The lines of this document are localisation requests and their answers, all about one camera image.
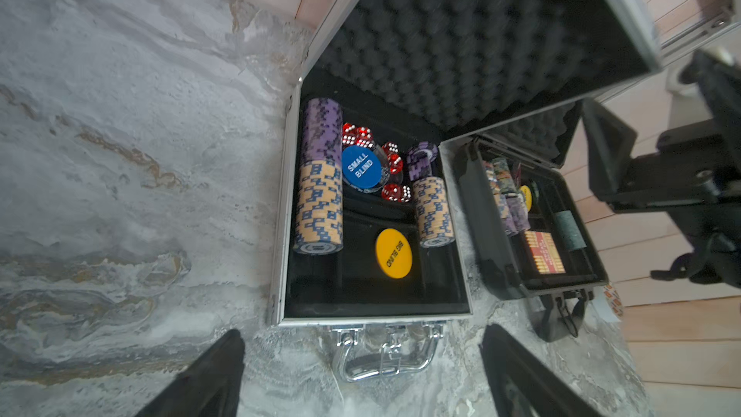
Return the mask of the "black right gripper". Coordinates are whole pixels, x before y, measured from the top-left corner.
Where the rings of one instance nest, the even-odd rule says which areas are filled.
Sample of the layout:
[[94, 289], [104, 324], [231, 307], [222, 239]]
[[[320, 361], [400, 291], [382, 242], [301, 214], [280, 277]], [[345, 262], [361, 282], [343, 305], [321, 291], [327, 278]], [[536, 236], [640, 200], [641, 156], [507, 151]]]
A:
[[[677, 204], [698, 210], [670, 211], [692, 251], [659, 281], [740, 285], [740, 64], [723, 48], [698, 50], [680, 74], [698, 85], [711, 118], [665, 132], [659, 150], [671, 160]], [[581, 102], [588, 141], [589, 185], [602, 202], [616, 200], [632, 161], [637, 133], [593, 98]]]

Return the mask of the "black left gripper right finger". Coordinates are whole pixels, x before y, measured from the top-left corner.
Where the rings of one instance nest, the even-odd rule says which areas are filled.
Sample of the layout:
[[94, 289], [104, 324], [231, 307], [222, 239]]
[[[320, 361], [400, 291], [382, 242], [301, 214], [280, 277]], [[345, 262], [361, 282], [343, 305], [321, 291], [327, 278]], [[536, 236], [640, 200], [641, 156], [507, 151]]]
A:
[[480, 355], [500, 416], [599, 414], [499, 324], [486, 328]]

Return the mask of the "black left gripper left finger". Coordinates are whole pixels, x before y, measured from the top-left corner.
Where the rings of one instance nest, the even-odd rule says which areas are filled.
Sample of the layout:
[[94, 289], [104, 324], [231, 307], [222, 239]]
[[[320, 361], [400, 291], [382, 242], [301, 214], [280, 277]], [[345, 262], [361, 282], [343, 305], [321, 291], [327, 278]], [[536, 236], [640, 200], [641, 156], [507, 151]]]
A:
[[136, 416], [237, 416], [244, 355], [240, 332], [227, 331]]

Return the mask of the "dark grey poker case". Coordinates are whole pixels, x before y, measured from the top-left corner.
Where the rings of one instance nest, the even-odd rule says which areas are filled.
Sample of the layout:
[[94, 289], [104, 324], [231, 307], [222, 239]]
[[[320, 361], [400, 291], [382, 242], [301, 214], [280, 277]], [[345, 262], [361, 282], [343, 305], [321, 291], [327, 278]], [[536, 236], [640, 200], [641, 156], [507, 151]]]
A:
[[453, 157], [486, 289], [528, 298], [546, 342], [579, 335], [594, 289], [608, 281], [561, 169], [582, 102], [498, 125], [461, 140]]

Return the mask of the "silver aluminium poker case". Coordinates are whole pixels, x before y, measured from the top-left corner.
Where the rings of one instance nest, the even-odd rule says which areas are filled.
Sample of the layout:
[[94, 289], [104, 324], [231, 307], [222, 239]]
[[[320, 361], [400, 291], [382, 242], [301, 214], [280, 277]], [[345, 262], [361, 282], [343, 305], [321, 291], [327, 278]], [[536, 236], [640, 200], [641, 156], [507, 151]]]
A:
[[[536, 113], [582, 102], [656, 71], [658, 42], [643, 0], [338, 0], [320, 26], [287, 118], [270, 320], [338, 332], [345, 380], [395, 376], [430, 364], [447, 320], [472, 303], [463, 257], [474, 243], [453, 157], [461, 140]], [[447, 185], [455, 241], [420, 245], [409, 203], [343, 181], [343, 248], [294, 251], [303, 110], [331, 98], [343, 125], [407, 152], [432, 142]], [[384, 274], [376, 239], [400, 231], [413, 255], [403, 279]]]

